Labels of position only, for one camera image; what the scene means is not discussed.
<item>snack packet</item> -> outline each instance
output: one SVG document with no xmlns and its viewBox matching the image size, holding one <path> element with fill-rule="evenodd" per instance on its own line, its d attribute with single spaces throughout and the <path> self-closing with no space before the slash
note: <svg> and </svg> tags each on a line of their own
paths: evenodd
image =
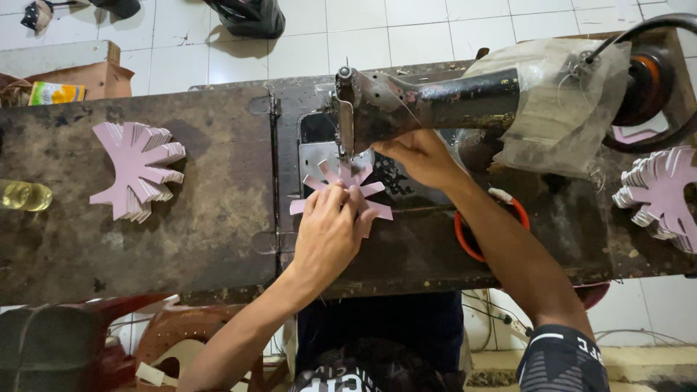
<svg viewBox="0 0 697 392">
<path fill-rule="evenodd" d="M 78 102 L 85 99 L 85 86 L 34 82 L 29 106 Z"/>
</svg>

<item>stack of pink foam pieces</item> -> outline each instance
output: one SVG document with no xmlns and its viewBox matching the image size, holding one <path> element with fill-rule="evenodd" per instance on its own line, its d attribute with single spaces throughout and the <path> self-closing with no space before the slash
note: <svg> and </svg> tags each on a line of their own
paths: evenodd
<svg viewBox="0 0 697 392">
<path fill-rule="evenodd" d="M 685 186 L 697 182 L 694 154 L 689 146 L 679 146 L 635 160 L 631 171 L 622 173 L 623 187 L 613 196 L 620 208 L 641 205 L 631 221 L 687 253 L 697 253 L 697 225 L 684 199 Z"/>
<path fill-rule="evenodd" d="M 392 220 L 392 208 L 390 208 L 389 206 L 386 206 L 384 204 L 370 202 L 369 200 L 365 199 L 366 197 L 368 197 L 370 195 L 374 195 L 377 192 L 381 192 L 381 191 L 385 190 L 385 186 L 380 182 L 369 183 L 367 185 L 361 186 L 363 181 L 365 181 L 365 179 L 368 178 L 368 176 L 373 172 L 372 165 L 364 166 L 354 176 L 351 175 L 351 168 L 345 163 L 339 164 L 339 174 L 338 175 L 335 174 L 329 168 L 329 163 L 326 160 L 323 160 L 317 166 L 319 166 L 319 169 L 322 171 L 324 178 L 329 183 L 334 183 L 338 180 L 342 180 L 342 183 L 344 184 L 344 187 L 346 189 L 350 188 L 352 185 L 360 187 L 362 201 L 361 201 L 360 206 L 358 207 L 359 213 L 367 210 L 368 208 L 373 208 L 373 209 L 376 209 L 378 211 L 378 218 Z M 305 177 L 305 179 L 302 180 L 302 183 L 309 186 L 312 189 L 315 189 L 315 190 L 323 190 L 324 188 L 326 188 L 328 186 L 327 184 L 323 183 L 322 181 L 319 181 L 318 179 L 314 178 L 313 176 L 310 176 L 309 174 Z M 297 213 L 302 213 L 302 211 L 304 209 L 305 209 L 305 200 L 293 200 L 291 202 L 291 215 L 296 215 Z"/>
<path fill-rule="evenodd" d="M 186 156 L 184 146 L 169 143 L 168 130 L 140 123 L 101 123 L 92 129 L 114 163 L 116 180 L 90 196 L 90 204 L 111 204 L 114 220 L 142 223 L 151 214 L 151 202 L 172 198 L 164 183 L 184 181 L 184 174 L 165 167 Z"/>
</svg>

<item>yellow oil bottle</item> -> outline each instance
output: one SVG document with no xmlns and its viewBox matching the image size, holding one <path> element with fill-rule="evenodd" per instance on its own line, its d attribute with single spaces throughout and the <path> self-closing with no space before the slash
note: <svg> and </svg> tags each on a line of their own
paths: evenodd
<svg viewBox="0 0 697 392">
<path fill-rule="evenodd" d="M 6 209 L 41 211 L 51 204 L 53 192 L 39 183 L 0 179 L 2 207 Z"/>
</svg>

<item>orange ring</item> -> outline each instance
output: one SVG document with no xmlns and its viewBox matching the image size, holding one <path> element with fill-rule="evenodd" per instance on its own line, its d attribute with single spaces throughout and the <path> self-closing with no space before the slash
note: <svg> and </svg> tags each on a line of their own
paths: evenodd
<svg viewBox="0 0 697 392">
<path fill-rule="evenodd" d="M 518 213 L 518 218 L 520 220 L 521 225 L 523 225 L 523 227 L 525 227 L 526 230 L 530 231 L 530 219 L 528 217 L 528 213 L 523 208 L 523 205 L 520 204 L 518 200 L 515 200 L 513 198 L 511 199 L 511 204 L 513 204 L 513 207 L 516 209 L 516 212 Z M 475 252 L 474 249 L 470 247 L 470 244 L 468 244 L 467 241 L 465 241 L 465 237 L 462 235 L 462 215 L 459 211 L 455 210 L 455 213 L 453 214 L 453 220 L 455 221 L 455 236 L 457 237 L 457 242 L 460 243 L 460 246 L 473 259 L 478 260 L 482 263 L 485 262 L 484 256 Z"/>
</svg>

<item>plastic bag wrapping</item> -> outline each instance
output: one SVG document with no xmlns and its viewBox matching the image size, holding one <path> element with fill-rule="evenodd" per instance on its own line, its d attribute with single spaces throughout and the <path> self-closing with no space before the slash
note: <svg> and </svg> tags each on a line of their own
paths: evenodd
<svg viewBox="0 0 697 392">
<path fill-rule="evenodd" d="M 620 109 L 627 86 L 630 43 L 611 45 L 589 75 L 577 79 L 569 63 L 601 40 L 544 39 L 486 55 L 463 77 L 518 70 L 516 118 L 504 133 L 496 162 L 534 172 L 588 177 L 588 163 Z"/>
<path fill-rule="evenodd" d="M 286 28 L 277 0 L 204 0 L 233 36 L 276 39 Z"/>
</svg>

